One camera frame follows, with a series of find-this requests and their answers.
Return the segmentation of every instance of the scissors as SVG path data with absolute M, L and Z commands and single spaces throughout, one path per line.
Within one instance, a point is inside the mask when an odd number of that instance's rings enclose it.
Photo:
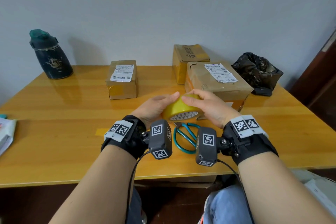
M 182 122 L 174 122 L 174 125 L 175 125 L 175 128 L 174 128 L 174 134 L 173 134 L 173 140 L 174 140 L 174 143 L 175 145 L 183 152 L 187 153 L 187 154 L 194 154 L 196 152 L 196 150 L 187 150 L 187 149 L 184 149 L 182 146 L 179 145 L 179 143 L 176 141 L 176 133 L 179 133 L 181 136 L 183 136 L 185 139 L 188 140 L 188 142 L 190 142 L 194 148 L 196 149 L 196 142 L 194 142 L 190 137 L 188 137 L 185 133 L 183 133 L 181 130 L 180 130 L 180 127 L 185 127 L 187 129 L 187 131 L 189 132 L 189 134 L 191 134 L 191 136 L 193 137 L 193 139 L 195 141 L 197 141 L 197 138 L 195 136 L 195 134 L 191 131 L 191 129 L 189 128 L 189 126 L 191 127 L 195 127 L 195 128 L 200 128 L 199 125 L 197 124 L 194 124 L 194 123 L 182 123 Z

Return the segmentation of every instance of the black cable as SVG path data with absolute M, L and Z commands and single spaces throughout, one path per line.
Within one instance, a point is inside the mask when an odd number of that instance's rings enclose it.
M 133 168 L 133 171 L 132 171 L 132 174 L 131 174 L 131 179 L 129 180 L 129 184 L 128 184 L 128 193 L 127 193 L 127 202 L 126 202 L 126 218 L 125 218 L 125 224 L 127 223 L 127 217 L 128 217 L 128 210 L 129 210 L 129 198 L 131 196 L 131 186 L 132 186 L 132 181 L 133 181 L 133 175 L 134 175 L 134 172 L 137 168 L 137 165 L 139 163 L 139 161 L 146 155 L 146 154 L 149 154 L 150 151 L 144 153 L 138 160 L 137 162 L 135 163 L 135 166 Z
M 252 213 L 251 213 L 250 205 L 249 205 L 249 202 L 247 201 L 247 197 L 246 197 L 246 193 L 245 193 L 245 190 L 244 190 L 244 186 L 243 186 L 242 181 L 241 181 L 240 178 L 239 178 L 239 175 L 233 170 L 232 167 L 229 166 L 229 164 L 225 163 L 224 161 L 222 161 L 222 160 L 220 160 L 220 159 L 217 159 L 217 162 L 221 162 L 221 163 L 223 163 L 224 165 L 226 165 L 228 168 L 230 168 L 230 170 L 231 170 L 231 171 L 234 173 L 234 175 L 237 177 L 238 182 L 240 183 L 240 186 L 243 188 L 243 193 L 244 193 L 245 201 L 246 201 L 246 204 L 247 204 L 247 209 L 248 209 L 248 211 L 249 211 L 249 214 L 250 214 L 250 218 L 251 218 L 252 224 L 254 224 L 254 220 L 253 220 L 253 217 L 252 217 Z

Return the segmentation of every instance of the wrist strap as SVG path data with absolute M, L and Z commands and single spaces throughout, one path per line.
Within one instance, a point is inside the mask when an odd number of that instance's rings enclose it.
M 279 156 L 268 135 L 252 115 L 243 115 L 230 120 L 224 127 L 222 137 L 232 146 L 230 151 L 222 151 L 222 154 L 232 156 L 237 165 L 247 158 L 268 151 Z
M 130 128 L 128 128 L 127 131 L 125 131 L 125 135 L 120 140 L 120 136 L 118 133 L 120 129 L 120 124 L 122 124 L 123 127 L 127 127 L 127 124 L 125 122 L 128 122 L 129 124 L 132 124 Z M 143 141 L 142 139 L 142 132 L 146 131 L 146 127 L 144 123 L 138 119 L 137 117 L 133 115 L 127 115 L 125 116 L 121 121 L 117 121 L 106 133 L 106 135 L 110 135 L 109 132 L 116 131 L 118 135 L 111 135 L 111 137 L 106 137 L 105 141 L 103 142 L 101 146 L 101 150 L 105 148 L 108 144 L 118 146 L 119 148 L 124 149 L 128 153 L 130 153 L 135 159 L 138 159 L 141 157 L 141 155 L 145 152 L 146 149 L 148 149 L 148 145 Z

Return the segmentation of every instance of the black wrist strap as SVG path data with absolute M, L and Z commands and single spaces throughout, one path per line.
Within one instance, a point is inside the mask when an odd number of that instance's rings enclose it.
M 229 150 L 222 150 L 222 154 L 230 155 L 237 165 L 247 158 L 264 152 L 270 151 L 279 156 L 275 147 L 264 134 L 252 134 L 241 138 L 234 126 L 230 121 L 224 127 L 222 137 L 229 142 L 231 147 Z
M 107 138 L 101 145 L 100 151 L 103 151 L 105 146 L 109 144 L 115 145 L 130 153 L 135 159 L 138 159 L 145 152 L 145 150 L 148 149 L 148 145 L 143 141 L 141 136 L 142 132 L 146 131 L 146 127 L 140 119 L 133 115 L 125 116 L 123 120 L 133 124 L 124 139 L 121 142 L 118 142 L 112 138 Z

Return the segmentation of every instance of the hand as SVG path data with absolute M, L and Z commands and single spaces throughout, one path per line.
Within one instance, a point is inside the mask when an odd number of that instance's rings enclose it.
M 182 101 L 189 106 L 202 109 L 205 117 L 219 128 L 224 128 L 231 119 L 241 115 L 232 107 L 227 106 L 223 100 L 212 92 L 195 89 L 190 91 L 189 94 L 197 94 L 202 100 L 182 96 Z
M 145 124 L 146 129 L 149 129 L 151 123 L 158 120 L 163 110 L 174 103 L 180 96 L 179 92 L 175 92 L 172 95 L 161 95 L 150 98 L 137 109 L 135 109 L 131 115 L 139 118 Z

